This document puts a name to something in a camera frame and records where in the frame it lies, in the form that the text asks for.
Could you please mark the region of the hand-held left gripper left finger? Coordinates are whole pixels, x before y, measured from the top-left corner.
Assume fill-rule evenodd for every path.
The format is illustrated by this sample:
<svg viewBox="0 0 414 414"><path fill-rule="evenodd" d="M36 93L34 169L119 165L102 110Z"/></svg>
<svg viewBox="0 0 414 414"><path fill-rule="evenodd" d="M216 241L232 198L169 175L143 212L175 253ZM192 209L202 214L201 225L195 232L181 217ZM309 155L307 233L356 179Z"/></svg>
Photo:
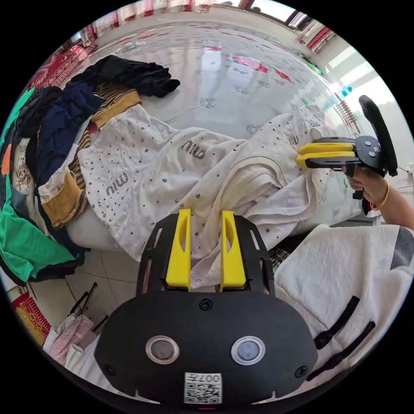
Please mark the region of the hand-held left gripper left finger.
<svg viewBox="0 0 414 414"><path fill-rule="evenodd" d="M191 209L178 212L165 278L168 288L191 289Z"/></svg>

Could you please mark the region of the person's right hand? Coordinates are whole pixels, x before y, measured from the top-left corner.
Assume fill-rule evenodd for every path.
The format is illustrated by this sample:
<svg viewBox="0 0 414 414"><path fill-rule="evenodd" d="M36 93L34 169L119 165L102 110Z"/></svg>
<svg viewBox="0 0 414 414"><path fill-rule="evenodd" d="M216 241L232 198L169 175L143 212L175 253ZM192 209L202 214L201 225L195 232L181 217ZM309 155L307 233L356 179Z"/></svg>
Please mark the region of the person's right hand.
<svg viewBox="0 0 414 414"><path fill-rule="evenodd" d="M361 191L374 210L380 210L388 198L389 184L380 174L360 166L343 168L351 188Z"/></svg>

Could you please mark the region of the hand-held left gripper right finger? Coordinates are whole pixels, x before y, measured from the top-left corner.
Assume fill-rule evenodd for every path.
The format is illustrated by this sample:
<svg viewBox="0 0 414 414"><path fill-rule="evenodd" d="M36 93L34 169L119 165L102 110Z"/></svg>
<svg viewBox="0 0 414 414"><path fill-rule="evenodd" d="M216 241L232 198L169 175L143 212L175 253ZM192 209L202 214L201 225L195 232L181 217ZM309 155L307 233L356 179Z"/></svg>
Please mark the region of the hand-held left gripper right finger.
<svg viewBox="0 0 414 414"><path fill-rule="evenodd" d="M222 211L221 290L243 289L246 276L238 239L235 215Z"/></svg>

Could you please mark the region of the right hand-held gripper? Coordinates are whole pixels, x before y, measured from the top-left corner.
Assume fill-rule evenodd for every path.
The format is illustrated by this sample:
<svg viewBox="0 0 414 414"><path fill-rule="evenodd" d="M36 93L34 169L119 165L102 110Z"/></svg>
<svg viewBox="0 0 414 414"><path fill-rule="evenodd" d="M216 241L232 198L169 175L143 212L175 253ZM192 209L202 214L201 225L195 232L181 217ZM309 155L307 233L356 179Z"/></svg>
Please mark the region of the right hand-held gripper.
<svg viewBox="0 0 414 414"><path fill-rule="evenodd" d="M296 163L310 169L330 169L343 172L343 168L354 166L369 168L386 176L386 156L378 139L359 136L356 139L342 137L322 137L313 139L297 150L300 154Z"/></svg>

